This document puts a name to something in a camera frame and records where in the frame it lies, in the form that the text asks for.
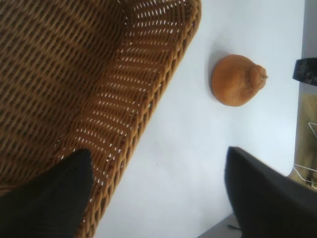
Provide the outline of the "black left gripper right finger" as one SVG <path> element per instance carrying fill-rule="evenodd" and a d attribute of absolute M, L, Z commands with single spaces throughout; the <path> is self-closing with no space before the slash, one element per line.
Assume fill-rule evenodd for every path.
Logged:
<path fill-rule="evenodd" d="M 281 175 L 239 147 L 229 147 L 224 173 L 245 238 L 315 238 L 317 193 Z"/>

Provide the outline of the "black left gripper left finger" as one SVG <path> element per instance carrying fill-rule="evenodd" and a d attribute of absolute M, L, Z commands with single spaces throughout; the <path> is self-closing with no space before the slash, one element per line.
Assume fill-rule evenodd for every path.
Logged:
<path fill-rule="evenodd" d="M 75 237 L 92 185 L 91 153 L 77 150 L 0 198 L 0 236 Z"/>

